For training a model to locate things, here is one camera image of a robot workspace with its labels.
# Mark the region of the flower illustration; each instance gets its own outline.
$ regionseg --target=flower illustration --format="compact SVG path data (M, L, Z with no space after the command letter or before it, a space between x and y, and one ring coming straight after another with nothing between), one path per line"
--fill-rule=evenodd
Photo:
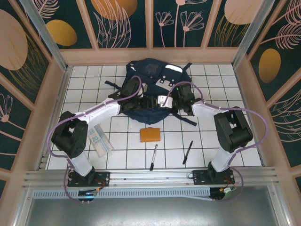
M185 47L186 32L200 30L204 28L204 23L201 23L202 20L202 12L191 12L188 17L187 11L181 13L181 23L184 31L183 47Z
M4 95L2 93L0 93L0 123L3 122L3 123L10 123L11 125L19 128L19 129L22 129L22 130L25 130L24 128L12 123L10 120L9 120L9 114L11 112L11 108L13 106L13 98L10 96L10 95L7 95L6 96L6 99L4 97ZM1 131L0 130L0 134L2 135L5 135L9 138L12 138L14 140L17 140L17 141L21 141L20 138L18 137L15 137L13 135L10 135L4 131ZM15 154L8 154L8 153L0 153L0 154L4 154L4 155L15 155Z
M0 120L1 122L7 122L9 119L9 113L13 105L13 98L9 95L6 96L0 93Z
M175 0L178 6L175 14L175 24L174 24L174 47L177 47L177 24L178 24L178 14L179 14L180 6L199 4L199 3L204 3L206 1L207 0Z
M168 12L168 13L164 12L162 14L160 12L157 12L156 19L160 26L162 44L163 44L163 47L165 47L163 33L162 33L162 27L174 24L174 20L172 20L172 16L170 15L170 12Z

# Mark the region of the navy backpack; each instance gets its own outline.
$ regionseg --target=navy backpack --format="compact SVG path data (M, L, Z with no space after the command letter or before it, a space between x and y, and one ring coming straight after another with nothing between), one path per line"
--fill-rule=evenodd
M176 65L152 58L147 58L140 61L131 61L127 64L127 74L122 87L126 85L127 81L130 80L131 77L137 75L141 78L142 83L147 84L147 90L143 95L154 97L160 95L167 96L174 84L180 81L191 82L191 78L186 72L191 64L192 63L188 63L182 69ZM106 81L105 83L120 89L119 86L111 83L110 81ZM133 120L151 125L166 118L170 114L170 110L156 106L155 108L151 109L127 110L124 112L124 114L128 115ZM178 114L173 115L191 125L197 125L195 122L190 121L187 118L183 118Z

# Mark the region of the backpack strap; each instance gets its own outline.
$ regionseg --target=backpack strap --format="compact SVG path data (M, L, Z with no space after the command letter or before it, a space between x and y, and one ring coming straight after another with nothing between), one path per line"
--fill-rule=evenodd
M183 68L183 71L186 71L191 65L192 65L192 63L186 64L186 66Z
M121 89L121 87L119 87L118 85L116 85L116 84L113 83L113 82L105 81L104 83L107 84L107 85L113 86L113 87L116 88L116 89Z
M197 123L196 123L196 122L191 121L191 120L189 120L189 119L187 119L187 118L184 118L184 117L180 116L180 115L177 114L177 113L173 113L173 115L174 115L174 117L176 117L177 119L182 120L182 121L185 121L185 122L189 123L189 124L192 125L192 126L197 126Z

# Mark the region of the mounting plate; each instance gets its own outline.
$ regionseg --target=mounting plate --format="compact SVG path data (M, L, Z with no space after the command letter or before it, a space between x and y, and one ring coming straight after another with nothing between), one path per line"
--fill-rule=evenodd
M192 171L194 185L226 185L225 176L231 183L235 183L233 171L228 169L220 173L216 173L215 179L212 181L207 170Z
M87 184L86 181L80 179L76 172L69 174L68 187L99 187L99 182L105 182L104 186L108 187L110 182L110 172L95 172L95 178L91 184Z

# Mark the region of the marker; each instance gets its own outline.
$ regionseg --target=marker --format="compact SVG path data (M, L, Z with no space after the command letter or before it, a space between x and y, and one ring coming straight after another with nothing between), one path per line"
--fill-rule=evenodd
M190 151L190 149L191 149L192 143L193 143L193 140L191 141L191 143L190 143L190 145L189 145L189 148L188 148L188 150L187 150L187 153L186 153L186 155L185 155L185 157L184 157L183 165L185 165L185 163L186 163L186 161L187 161L188 154L189 154L189 151Z
M152 171L154 169L154 162L155 162L155 157L156 157L156 153L157 153L157 147L158 147L158 145L155 146L154 154L152 155L150 171Z

